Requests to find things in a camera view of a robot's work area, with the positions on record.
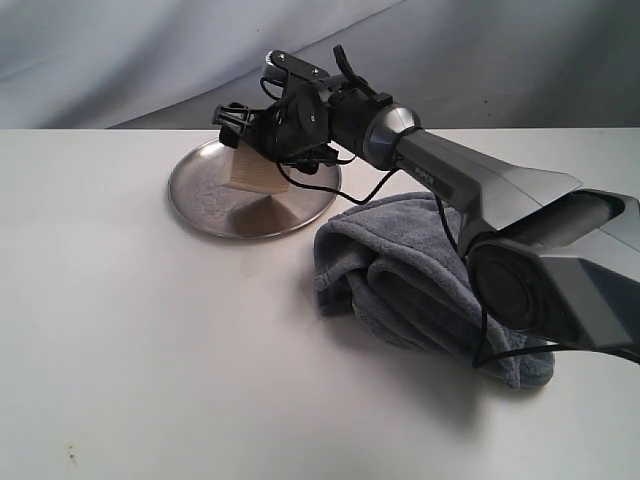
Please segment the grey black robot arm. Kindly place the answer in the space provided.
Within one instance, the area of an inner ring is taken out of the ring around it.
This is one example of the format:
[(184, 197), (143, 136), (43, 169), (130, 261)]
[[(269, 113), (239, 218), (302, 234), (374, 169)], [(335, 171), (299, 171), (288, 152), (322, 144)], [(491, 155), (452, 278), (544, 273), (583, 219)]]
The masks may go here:
[(456, 250), (502, 325), (576, 350), (639, 356), (639, 202), (524, 168), (426, 132), (386, 94), (309, 87), (263, 110), (215, 110), (224, 143), (291, 163), (337, 143), (402, 170), (461, 217)]

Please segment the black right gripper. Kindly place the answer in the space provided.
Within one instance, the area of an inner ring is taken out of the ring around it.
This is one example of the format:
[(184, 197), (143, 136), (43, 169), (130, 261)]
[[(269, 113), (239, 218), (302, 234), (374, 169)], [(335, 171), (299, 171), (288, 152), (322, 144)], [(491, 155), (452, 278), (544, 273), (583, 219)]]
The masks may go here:
[(290, 92), (265, 109), (237, 102), (219, 105), (212, 123), (221, 128), (218, 140), (224, 146), (237, 149), (245, 143), (269, 161), (303, 174), (336, 164), (328, 109), (314, 89)]

